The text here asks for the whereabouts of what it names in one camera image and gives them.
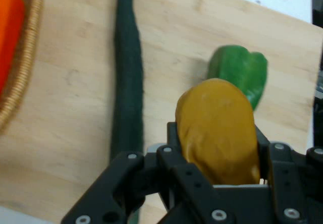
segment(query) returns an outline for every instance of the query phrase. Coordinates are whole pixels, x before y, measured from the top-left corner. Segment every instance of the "dark green cucumber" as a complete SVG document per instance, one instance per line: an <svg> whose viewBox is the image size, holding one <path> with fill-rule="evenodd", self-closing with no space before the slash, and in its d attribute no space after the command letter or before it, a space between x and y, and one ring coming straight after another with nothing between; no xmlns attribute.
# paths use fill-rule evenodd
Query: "dark green cucumber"
<svg viewBox="0 0 323 224"><path fill-rule="evenodd" d="M116 29L116 99L110 161L121 151L143 151L143 67L133 0L118 0Z"/></svg>

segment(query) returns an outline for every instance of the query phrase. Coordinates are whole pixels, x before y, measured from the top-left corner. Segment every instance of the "woven basket rim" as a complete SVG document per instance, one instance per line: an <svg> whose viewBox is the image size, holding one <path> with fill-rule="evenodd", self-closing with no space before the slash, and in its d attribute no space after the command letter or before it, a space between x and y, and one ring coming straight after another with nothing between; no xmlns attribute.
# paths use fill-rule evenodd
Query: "woven basket rim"
<svg viewBox="0 0 323 224"><path fill-rule="evenodd" d="M0 130L3 130L24 96L35 59L36 41L38 35L39 18L43 0L31 0L29 17L24 30L24 44L19 69L12 82L12 87L3 99L0 109Z"/></svg>

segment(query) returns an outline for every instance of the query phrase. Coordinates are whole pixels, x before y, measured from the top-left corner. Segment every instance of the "screw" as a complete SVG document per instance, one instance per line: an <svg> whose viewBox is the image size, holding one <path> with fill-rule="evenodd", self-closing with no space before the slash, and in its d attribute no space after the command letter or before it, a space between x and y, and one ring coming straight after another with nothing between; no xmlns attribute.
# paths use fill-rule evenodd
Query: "screw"
<svg viewBox="0 0 323 224"><path fill-rule="evenodd" d="M321 148L315 149L314 152L319 154L319 155L323 155L323 149L321 149Z"/></svg>
<svg viewBox="0 0 323 224"><path fill-rule="evenodd" d="M91 223L91 218L88 215L79 216L75 221L75 224L90 224L90 223Z"/></svg>
<svg viewBox="0 0 323 224"><path fill-rule="evenodd" d="M284 210L284 215L290 219L298 219L300 217L300 214L298 210L295 210L293 208L287 208Z"/></svg>
<svg viewBox="0 0 323 224"><path fill-rule="evenodd" d="M128 155L129 159L135 159L136 157L137 157L137 155L134 153Z"/></svg>
<svg viewBox="0 0 323 224"><path fill-rule="evenodd" d="M223 210L214 210L212 211L212 218L217 221L225 220L227 219L227 214Z"/></svg>
<svg viewBox="0 0 323 224"><path fill-rule="evenodd" d="M279 149L279 150L283 150L283 149L284 149L284 146L283 146L283 144L276 143L276 144L275 144L275 148L276 148L276 149Z"/></svg>
<svg viewBox="0 0 323 224"><path fill-rule="evenodd" d="M171 152L172 151L172 149L170 147L165 147L163 150L164 150L164 152Z"/></svg>

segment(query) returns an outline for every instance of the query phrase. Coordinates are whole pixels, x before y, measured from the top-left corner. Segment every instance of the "bolt head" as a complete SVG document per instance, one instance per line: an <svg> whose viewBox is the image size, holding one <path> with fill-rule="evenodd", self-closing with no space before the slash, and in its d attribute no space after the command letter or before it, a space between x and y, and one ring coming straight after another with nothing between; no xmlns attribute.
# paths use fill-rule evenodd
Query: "bolt head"
<svg viewBox="0 0 323 224"><path fill-rule="evenodd" d="M293 208L286 208L284 210L284 215L289 219L298 219L300 217L299 211Z"/></svg>
<svg viewBox="0 0 323 224"><path fill-rule="evenodd" d="M212 218L217 221L225 220L227 219L227 214L223 210L214 210L212 211Z"/></svg>

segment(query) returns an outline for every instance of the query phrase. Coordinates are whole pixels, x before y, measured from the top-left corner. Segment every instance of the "wicker basket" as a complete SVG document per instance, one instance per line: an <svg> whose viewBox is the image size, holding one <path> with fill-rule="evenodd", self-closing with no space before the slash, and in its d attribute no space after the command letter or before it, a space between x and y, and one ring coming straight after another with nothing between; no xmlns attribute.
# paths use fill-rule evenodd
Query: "wicker basket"
<svg viewBox="0 0 323 224"><path fill-rule="evenodd" d="M32 71L43 0L24 0L26 16L8 80L0 98L0 130L9 121L24 95Z"/></svg>

